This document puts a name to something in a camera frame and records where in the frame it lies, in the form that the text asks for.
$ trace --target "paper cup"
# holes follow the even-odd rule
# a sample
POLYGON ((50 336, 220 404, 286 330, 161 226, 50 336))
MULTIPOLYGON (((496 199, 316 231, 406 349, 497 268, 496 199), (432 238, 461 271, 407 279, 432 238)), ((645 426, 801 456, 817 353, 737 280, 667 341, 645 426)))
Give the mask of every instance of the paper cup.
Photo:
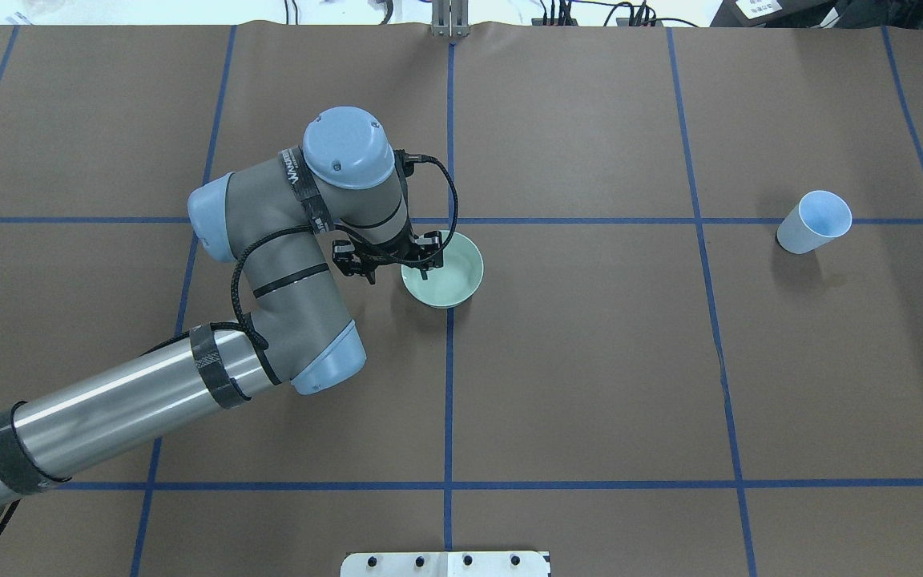
MULTIPOLYGON (((447 231, 440 231, 447 238, 447 231)), ((457 231, 444 248, 444 266, 426 271, 422 280, 418 269, 401 267, 401 280, 411 296, 422 304, 449 309, 473 296, 483 281, 483 255, 475 242, 457 231)))
POLYGON ((803 195, 779 225, 776 238, 781 248, 802 255, 846 234, 853 224, 853 213, 845 200, 827 190, 803 195))

